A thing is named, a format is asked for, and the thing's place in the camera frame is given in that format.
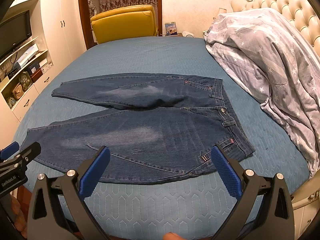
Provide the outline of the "person's right hand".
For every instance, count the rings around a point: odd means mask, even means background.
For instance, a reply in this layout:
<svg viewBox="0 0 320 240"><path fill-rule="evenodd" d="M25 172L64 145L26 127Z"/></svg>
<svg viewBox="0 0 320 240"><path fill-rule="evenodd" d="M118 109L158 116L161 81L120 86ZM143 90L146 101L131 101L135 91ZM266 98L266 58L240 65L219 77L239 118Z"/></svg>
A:
<svg viewBox="0 0 320 240"><path fill-rule="evenodd" d="M176 233L169 232L163 236L163 240L185 240L185 239Z"/></svg>

